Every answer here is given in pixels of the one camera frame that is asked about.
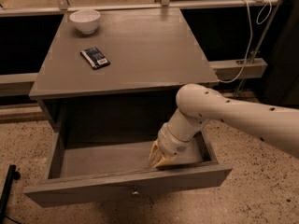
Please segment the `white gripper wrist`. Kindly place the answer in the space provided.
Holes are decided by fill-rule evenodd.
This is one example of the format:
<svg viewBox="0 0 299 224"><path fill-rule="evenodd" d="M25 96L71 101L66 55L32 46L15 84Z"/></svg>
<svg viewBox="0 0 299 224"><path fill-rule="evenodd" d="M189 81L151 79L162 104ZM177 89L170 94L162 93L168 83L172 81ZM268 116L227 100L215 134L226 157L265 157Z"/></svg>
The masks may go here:
<svg viewBox="0 0 299 224"><path fill-rule="evenodd" d="M149 154L149 166L160 168L181 165L181 159L174 156L182 155L186 150L187 144L179 141L173 134L171 134L165 123L158 132L157 141L154 141L152 144Z"/></svg>

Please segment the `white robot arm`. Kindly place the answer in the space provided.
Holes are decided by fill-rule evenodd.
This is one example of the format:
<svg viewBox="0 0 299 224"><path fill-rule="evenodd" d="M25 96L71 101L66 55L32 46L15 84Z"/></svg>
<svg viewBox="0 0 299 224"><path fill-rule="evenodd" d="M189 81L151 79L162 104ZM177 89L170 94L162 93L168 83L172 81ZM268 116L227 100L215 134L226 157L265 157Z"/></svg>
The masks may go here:
<svg viewBox="0 0 299 224"><path fill-rule="evenodd" d="M229 99L197 84L181 87L177 110L158 132L149 165L158 168L202 160L195 136L212 119L299 158L299 110Z"/></svg>

